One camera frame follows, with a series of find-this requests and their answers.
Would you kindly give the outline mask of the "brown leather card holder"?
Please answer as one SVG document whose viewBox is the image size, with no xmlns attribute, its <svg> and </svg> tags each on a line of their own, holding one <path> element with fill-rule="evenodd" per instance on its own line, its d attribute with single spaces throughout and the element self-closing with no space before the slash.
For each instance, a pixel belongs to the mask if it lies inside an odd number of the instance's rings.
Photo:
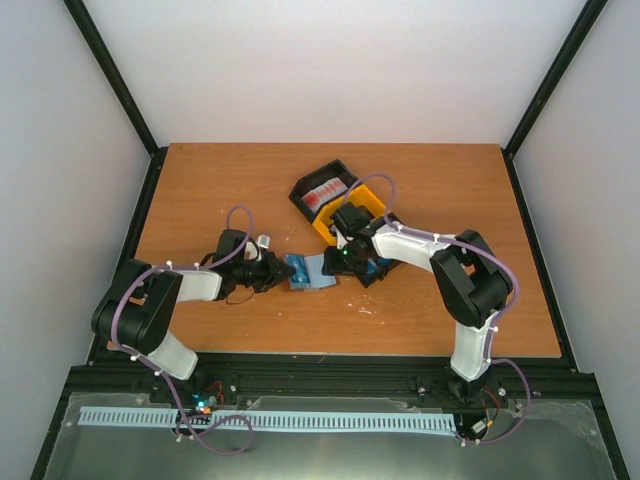
<svg viewBox="0 0 640 480">
<path fill-rule="evenodd" d="M 311 287 L 306 290 L 292 290 L 292 291 L 314 291 L 314 290 L 322 290 L 326 288 L 332 288 L 338 285 L 338 280 L 336 276 L 325 276 L 321 273 L 321 268 L 323 265 L 323 254 L 304 256 L 306 266 L 308 269 L 308 273 L 311 280 Z"/>
</svg>

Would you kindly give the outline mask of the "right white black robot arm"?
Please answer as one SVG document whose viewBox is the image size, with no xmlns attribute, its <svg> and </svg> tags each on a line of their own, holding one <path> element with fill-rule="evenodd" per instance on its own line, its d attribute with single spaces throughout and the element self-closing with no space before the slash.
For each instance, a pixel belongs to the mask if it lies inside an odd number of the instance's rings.
<svg viewBox="0 0 640 480">
<path fill-rule="evenodd" d="M 435 278 L 446 311 L 455 321 L 448 388 L 459 400 L 483 388 L 492 365 L 498 323 L 519 299 L 520 285 L 474 230 L 438 234 L 378 219 L 348 227 L 334 221 L 336 245 L 325 254 L 329 274 L 359 276 L 374 258 L 421 268 Z"/>
</svg>

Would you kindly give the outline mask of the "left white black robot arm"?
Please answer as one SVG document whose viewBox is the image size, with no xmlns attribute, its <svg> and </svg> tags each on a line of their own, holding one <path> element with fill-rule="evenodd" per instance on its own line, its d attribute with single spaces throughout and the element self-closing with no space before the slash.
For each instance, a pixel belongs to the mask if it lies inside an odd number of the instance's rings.
<svg viewBox="0 0 640 480">
<path fill-rule="evenodd" d="M 294 274 L 295 269 L 269 249 L 268 236 L 253 239 L 225 229 L 216 250 L 189 266 L 126 261 L 96 307 L 91 328 L 157 376 L 174 378 L 172 388 L 184 401 L 197 402 L 207 393 L 208 378 L 196 369 L 197 354 L 170 332 L 175 306 L 225 301 L 238 286 L 265 293 Z"/>
</svg>

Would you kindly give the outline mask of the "blue credit card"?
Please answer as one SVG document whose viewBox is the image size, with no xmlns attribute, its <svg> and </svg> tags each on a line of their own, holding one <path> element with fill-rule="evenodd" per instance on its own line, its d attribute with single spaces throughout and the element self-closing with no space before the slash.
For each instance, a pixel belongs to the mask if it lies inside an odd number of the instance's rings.
<svg viewBox="0 0 640 480">
<path fill-rule="evenodd" d="M 311 280 L 305 258 L 298 254 L 286 254 L 284 261 L 294 270 L 294 274 L 289 278 L 289 287 L 292 290 L 309 289 L 311 287 Z"/>
</svg>

